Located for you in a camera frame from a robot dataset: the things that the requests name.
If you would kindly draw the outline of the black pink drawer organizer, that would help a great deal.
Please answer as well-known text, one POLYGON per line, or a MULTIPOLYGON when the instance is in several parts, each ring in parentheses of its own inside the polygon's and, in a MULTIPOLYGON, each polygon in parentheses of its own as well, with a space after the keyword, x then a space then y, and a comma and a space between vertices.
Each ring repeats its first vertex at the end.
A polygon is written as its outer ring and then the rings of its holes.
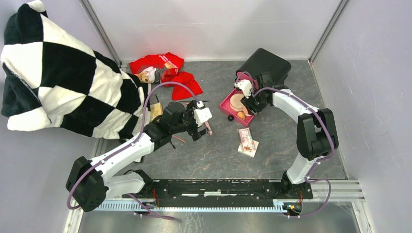
MULTIPOLYGON (((275 89, 286 89, 284 81, 291 70, 291 64, 262 48, 257 49, 240 68, 236 71, 236 81, 243 79, 250 80, 253 84, 252 94, 264 87, 271 87, 275 89)), ((227 115, 229 121, 236 121, 244 127, 248 127, 248 124, 254 118, 254 115, 248 114, 247 109, 244 107, 243 112, 246 114, 245 121, 237 117, 237 112, 234 112, 229 107, 229 99, 232 95, 242 92, 234 87, 230 94, 220 103, 219 109, 227 115)), ((273 106, 272 92, 262 91, 257 96, 265 98, 267 106, 273 106)))

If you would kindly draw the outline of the large beige powder puff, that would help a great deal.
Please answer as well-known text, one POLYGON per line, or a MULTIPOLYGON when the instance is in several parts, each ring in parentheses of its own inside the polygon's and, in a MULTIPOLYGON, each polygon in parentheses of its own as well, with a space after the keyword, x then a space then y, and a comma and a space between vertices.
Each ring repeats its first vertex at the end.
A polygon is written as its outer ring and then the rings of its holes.
POLYGON ((242 104, 241 100, 244 97, 241 93, 236 93, 232 95, 229 99, 229 107, 234 112, 242 112, 244 105, 242 104))

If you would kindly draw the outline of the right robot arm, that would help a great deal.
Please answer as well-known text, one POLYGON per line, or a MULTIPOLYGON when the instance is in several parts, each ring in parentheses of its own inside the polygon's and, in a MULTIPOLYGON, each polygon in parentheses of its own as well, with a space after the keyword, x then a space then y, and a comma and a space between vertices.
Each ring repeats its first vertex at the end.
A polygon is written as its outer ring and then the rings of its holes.
POLYGON ((273 106, 296 122, 298 155, 284 172, 280 185, 283 196, 295 197, 308 183, 316 166, 332 156, 338 147, 333 112, 306 103, 287 86, 275 82, 269 72, 255 78, 246 71, 239 72, 234 86, 243 93, 241 102, 248 114, 255 116, 265 107, 273 106))

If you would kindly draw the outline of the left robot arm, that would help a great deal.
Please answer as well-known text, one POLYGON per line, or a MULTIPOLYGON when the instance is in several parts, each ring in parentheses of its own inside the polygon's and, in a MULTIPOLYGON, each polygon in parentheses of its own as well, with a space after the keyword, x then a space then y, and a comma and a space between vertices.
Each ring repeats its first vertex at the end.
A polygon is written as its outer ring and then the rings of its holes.
POLYGON ((187 105, 169 103, 163 114, 147 124, 142 133, 93 159, 83 156, 76 159, 66 183, 68 200, 75 200, 77 208, 90 212, 106 198, 125 194, 138 194, 141 198, 150 196, 153 185, 142 175, 133 172, 118 176, 117 173, 133 161, 170 143, 177 133, 187 132, 193 141, 197 141, 208 132, 201 127, 211 118, 211 111, 203 102, 193 100, 187 105))

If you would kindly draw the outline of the small tan beauty sponge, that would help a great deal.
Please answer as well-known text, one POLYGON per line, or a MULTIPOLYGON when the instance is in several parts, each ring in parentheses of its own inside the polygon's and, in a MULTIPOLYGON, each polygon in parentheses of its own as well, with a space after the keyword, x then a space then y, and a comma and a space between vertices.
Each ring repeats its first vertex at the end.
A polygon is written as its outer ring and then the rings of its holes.
POLYGON ((243 111, 237 112, 237 117, 243 121, 246 119, 246 114, 243 111))

